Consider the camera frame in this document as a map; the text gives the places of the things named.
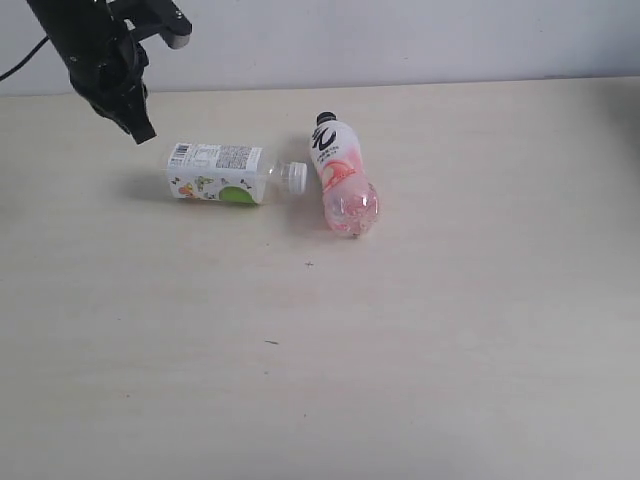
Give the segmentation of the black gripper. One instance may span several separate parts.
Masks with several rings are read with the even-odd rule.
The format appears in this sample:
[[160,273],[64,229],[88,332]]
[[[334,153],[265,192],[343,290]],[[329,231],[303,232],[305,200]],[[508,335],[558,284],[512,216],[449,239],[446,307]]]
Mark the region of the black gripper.
[[148,57],[124,21],[112,19],[85,28],[71,43],[65,63],[76,92],[137,145],[156,137],[143,81]]

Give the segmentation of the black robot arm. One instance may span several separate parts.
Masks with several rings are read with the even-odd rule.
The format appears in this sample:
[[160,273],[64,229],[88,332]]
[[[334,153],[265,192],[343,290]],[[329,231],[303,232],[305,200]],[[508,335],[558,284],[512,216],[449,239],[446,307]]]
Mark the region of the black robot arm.
[[137,144],[156,136],[143,81],[148,57],[105,1],[28,3],[64,62],[74,90]]

